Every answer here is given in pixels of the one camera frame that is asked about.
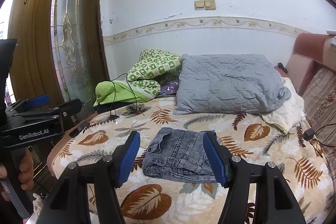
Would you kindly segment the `person left hand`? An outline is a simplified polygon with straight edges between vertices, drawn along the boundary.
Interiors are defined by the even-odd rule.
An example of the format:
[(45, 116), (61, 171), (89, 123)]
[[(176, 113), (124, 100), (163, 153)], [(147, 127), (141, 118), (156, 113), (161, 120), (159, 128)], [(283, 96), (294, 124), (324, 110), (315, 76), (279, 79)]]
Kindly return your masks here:
[[(18, 179), (21, 182), (21, 188), (23, 190), (31, 190), (33, 188), (33, 176), (34, 176), (34, 162), (33, 157), (28, 148), (26, 148), (26, 154), (21, 159), (19, 164), (20, 173), (18, 174)], [(7, 170), (5, 166), (1, 163), (1, 179), (7, 177)], [(5, 192), (5, 190), (1, 189), (1, 195), (3, 199), (7, 202), (10, 202), (10, 199)]]

